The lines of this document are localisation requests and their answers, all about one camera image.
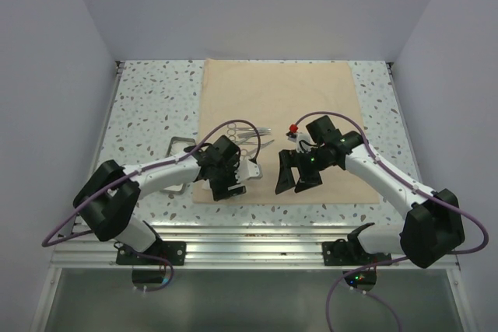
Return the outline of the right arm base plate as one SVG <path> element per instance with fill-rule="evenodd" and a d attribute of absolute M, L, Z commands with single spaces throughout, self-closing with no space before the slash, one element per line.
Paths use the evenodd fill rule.
<path fill-rule="evenodd" d="M 333 267 L 360 267 L 392 259 L 390 254 L 367 253 L 361 246 L 357 246 L 345 239 L 323 242 L 321 251 L 324 265 Z"/>

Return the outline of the steel tweezers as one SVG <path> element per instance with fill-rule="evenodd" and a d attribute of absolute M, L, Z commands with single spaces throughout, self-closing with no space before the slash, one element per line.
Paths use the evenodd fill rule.
<path fill-rule="evenodd" d="M 258 136 L 270 135 L 272 132 L 269 129 L 263 129 L 262 131 L 243 131 L 237 134 L 239 139 L 242 138 L 253 138 Z"/>

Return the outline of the steel forceps with rings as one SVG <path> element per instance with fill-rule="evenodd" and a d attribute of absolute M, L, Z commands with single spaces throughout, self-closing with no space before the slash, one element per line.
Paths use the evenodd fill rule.
<path fill-rule="evenodd" d="M 236 145 L 257 145 L 258 138 L 256 136 L 249 138 L 239 138 L 239 139 L 234 138 L 232 139 L 232 142 Z"/>

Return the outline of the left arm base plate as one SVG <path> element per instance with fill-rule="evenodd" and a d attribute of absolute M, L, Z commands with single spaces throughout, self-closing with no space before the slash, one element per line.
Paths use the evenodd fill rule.
<path fill-rule="evenodd" d="M 164 260 L 173 266 L 183 266 L 187 253 L 184 241 L 156 242 L 145 253 L 135 253 L 127 246 L 114 246 L 117 249 L 116 264 L 121 266 L 164 265 Z"/>

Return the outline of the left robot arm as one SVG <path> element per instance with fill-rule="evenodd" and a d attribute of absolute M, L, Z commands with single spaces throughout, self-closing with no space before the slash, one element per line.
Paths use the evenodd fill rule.
<path fill-rule="evenodd" d="M 259 177 L 259 165 L 242 157 L 242 151 L 225 135 L 196 149 L 193 145 L 157 163 L 121 166 L 102 163 L 73 206 L 84 204 L 79 215 L 101 242 L 114 240 L 134 250 L 144 264 L 161 257 L 163 242 L 151 225 L 134 216 L 145 196 L 184 183 L 205 181 L 214 201 L 246 193 L 244 182 Z"/>

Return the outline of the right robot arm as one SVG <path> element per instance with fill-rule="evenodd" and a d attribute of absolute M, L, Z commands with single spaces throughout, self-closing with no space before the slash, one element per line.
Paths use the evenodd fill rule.
<path fill-rule="evenodd" d="M 322 244 L 327 266 L 363 266 L 406 256 L 414 265 L 428 268 L 465 240 L 458 199 L 448 189 L 435 191 L 409 180 L 370 147 L 356 128 L 343 134 L 323 115 L 306 126 L 291 124 L 287 137 L 293 150 L 279 152 L 279 177 L 275 193 L 300 193 L 322 185 L 321 172 L 337 166 L 372 187 L 389 202 L 403 223 L 380 226 L 365 223 L 346 238 Z"/>

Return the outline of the white sterile packet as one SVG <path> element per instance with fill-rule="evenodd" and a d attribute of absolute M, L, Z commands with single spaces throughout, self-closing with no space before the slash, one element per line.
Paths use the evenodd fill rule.
<path fill-rule="evenodd" d="M 211 190 L 210 182 L 208 180 L 205 180 L 203 185 L 202 185 L 203 190 Z"/>

